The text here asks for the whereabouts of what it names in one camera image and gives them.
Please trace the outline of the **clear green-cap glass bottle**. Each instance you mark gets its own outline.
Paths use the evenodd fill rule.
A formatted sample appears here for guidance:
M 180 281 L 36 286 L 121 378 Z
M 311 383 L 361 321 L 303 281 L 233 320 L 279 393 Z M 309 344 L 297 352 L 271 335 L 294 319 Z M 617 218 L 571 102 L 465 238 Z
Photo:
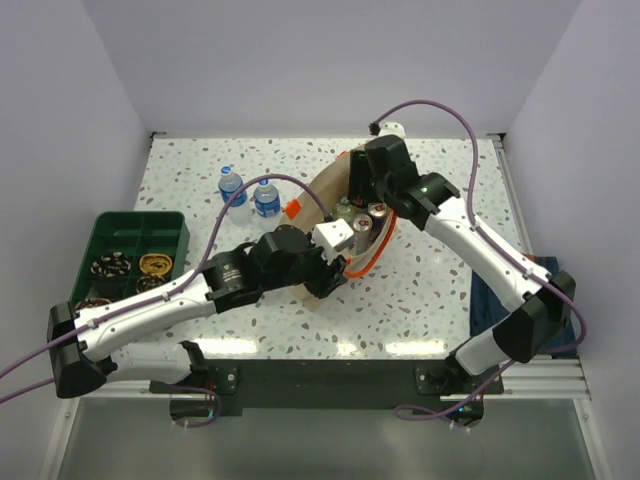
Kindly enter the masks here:
M 335 204 L 332 215 L 335 220 L 342 219 L 348 225 L 351 225 L 356 216 L 356 210 L 349 199 L 346 196 L 342 196 Z

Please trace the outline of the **silver blue energy can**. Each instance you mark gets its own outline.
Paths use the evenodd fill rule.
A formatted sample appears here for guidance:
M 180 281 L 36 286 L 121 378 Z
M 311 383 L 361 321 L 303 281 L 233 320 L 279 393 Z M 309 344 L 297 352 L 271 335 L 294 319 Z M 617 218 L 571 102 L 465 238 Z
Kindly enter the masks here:
M 383 225 L 389 215 L 389 209 L 385 203 L 370 203 L 368 205 L 368 215 L 374 225 Z
M 369 248 L 370 234 L 373 228 L 373 222 L 367 214 L 357 214 L 354 216 L 351 228 L 354 232 L 354 254 L 361 255 Z

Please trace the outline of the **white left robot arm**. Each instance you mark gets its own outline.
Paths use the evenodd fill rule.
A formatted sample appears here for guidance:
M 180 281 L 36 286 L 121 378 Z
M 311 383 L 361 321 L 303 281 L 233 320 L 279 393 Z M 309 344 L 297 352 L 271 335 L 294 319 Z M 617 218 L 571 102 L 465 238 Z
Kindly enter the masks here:
M 155 347 L 143 337 L 255 304 L 264 293 L 285 287 L 302 285 L 324 299 L 345 283 L 353 243 L 342 220 L 318 224 L 309 233 L 281 225 L 256 242 L 215 255 L 201 270 L 141 294 L 81 310 L 69 302 L 52 307 L 47 340 L 57 396 L 76 398 L 129 380 L 200 390 L 207 368 L 198 345 Z

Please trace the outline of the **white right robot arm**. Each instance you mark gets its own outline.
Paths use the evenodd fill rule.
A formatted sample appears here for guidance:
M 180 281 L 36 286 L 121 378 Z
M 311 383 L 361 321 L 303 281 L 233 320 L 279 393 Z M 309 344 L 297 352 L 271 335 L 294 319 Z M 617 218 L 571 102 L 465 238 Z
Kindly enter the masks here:
M 444 176 L 419 173 L 403 139 L 376 137 L 355 152 L 367 161 L 365 181 L 377 199 L 453 250 L 508 312 L 449 355 L 445 379 L 452 390 L 469 392 L 504 361 L 529 362 L 568 325 L 574 279 L 549 273 L 484 226 Z

